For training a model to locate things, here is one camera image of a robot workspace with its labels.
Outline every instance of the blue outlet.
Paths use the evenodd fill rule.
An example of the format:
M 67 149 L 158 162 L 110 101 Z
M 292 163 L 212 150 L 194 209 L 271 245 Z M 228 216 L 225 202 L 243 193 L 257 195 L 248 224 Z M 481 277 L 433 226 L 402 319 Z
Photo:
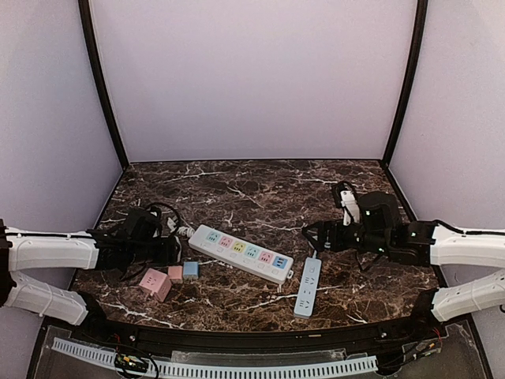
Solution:
M 207 236 L 207 240 L 210 242 L 217 242 L 219 240 L 219 237 L 221 237 L 221 235 L 219 233 L 216 233 L 215 231 L 211 231 Z
M 245 255 L 249 258 L 256 259 L 258 254 L 260 253 L 260 248 L 256 246 L 250 246 L 245 251 Z
M 282 257 L 275 257 L 274 263 L 272 263 L 275 267 L 285 268 L 287 264 L 287 259 Z

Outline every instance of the yellow outlet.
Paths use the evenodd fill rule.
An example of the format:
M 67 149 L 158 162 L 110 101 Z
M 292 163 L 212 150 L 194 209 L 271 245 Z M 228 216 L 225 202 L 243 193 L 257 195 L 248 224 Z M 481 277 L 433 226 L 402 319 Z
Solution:
M 235 242 L 233 250 L 237 253 L 241 253 L 245 249 L 245 244 L 242 242 Z

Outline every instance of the small blue cube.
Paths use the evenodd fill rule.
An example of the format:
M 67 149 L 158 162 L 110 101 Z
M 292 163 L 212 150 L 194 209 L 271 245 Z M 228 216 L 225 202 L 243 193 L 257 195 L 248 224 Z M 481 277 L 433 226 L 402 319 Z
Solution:
M 198 262 L 184 262 L 182 278 L 185 280 L 198 279 Z

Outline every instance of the robotic arm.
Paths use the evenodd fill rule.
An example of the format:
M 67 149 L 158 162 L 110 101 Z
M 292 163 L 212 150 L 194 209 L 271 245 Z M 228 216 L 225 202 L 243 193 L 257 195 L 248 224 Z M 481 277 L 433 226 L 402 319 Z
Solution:
M 160 203 L 135 208 L 125 221 L 108 231 L 41 233 L 5 227 L 0 220 L 0 306 L 56 317 L 80 325 L 90 309 L 100 312 L 90 295 L 64 291 L 21 272 L 26 268 L 119 269 L 125 275 L 134 263 L 168 265 L 180 259 L 174 237 L 181 219 L 168 237 L 162 237 Z
M 302 230 L 319 252 L 355 249 L 402 265 L 505 268 L 505 231 L 459 229 L 439 220 L 403 223 L 393 195 L 371 192 L 359 197 L 348 182 L 331 192 L 337 208 L 344 209 L 344 220 L 319 221 Z M 436 325 L 504 303 L 505 270 L 500 270 L 461 286 L 421 293 L 412 317 Z

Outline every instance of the power strip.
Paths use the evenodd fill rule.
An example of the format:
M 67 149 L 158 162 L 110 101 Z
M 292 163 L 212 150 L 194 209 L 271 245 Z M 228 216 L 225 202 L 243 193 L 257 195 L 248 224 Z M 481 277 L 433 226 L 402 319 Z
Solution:
M 189 239 L 189 246 L 277 284 L 284 284 L 293 265 L 292 257 L 226 235 L 206 225 L 200 225 L 196 229 Z
M 317 284 L 321 272 L 321 260 L 316 258 L 305 259 L 303 274 L 301 275 L 300 288 L 298 289 L 297 302 L 294 304 L 294 316 L 309 318 L 316 302 Z

